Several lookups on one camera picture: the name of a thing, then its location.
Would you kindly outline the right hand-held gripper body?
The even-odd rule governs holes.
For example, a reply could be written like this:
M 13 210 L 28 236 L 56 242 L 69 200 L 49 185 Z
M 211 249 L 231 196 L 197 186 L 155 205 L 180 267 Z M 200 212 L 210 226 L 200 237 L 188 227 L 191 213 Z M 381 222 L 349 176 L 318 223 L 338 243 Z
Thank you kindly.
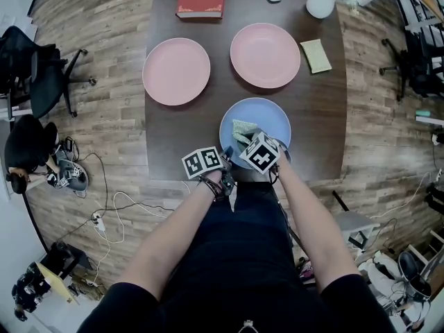
M 268 136 L 265 132 L 256 132 L 248 136 L 250 143 L 240 153 L 239 158 L 251 169 L 264 175 L 277 164 L 282 155 L 281 151 L 291 162 L 289 150 L 280 140 Z

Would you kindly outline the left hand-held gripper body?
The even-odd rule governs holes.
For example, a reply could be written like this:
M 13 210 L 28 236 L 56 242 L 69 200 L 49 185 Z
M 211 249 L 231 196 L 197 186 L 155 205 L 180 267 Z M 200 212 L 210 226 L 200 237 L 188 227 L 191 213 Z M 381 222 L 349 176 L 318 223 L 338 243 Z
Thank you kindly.
M 235 186 L 230 173 L 232 167 L 224 167 L 221 153 L 216 147 L 200 148 L 182 158 L 182 165 L 189 180 L 205 183 L 215 196 L 229 196 Z M 208 178 L 213 171 L 220 171 L 221 178 L 215 182 Z

